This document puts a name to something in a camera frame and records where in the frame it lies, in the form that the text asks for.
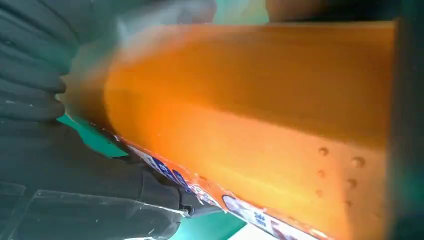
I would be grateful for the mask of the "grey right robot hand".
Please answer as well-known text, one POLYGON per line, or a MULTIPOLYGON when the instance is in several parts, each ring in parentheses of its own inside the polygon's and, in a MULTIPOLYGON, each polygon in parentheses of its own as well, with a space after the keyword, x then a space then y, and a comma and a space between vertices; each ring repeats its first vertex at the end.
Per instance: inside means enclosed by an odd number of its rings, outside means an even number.
POLYGON ((0 120, 3 240, 167 240, 219 212, 145 163, 105 157, 59 121, 0 120))

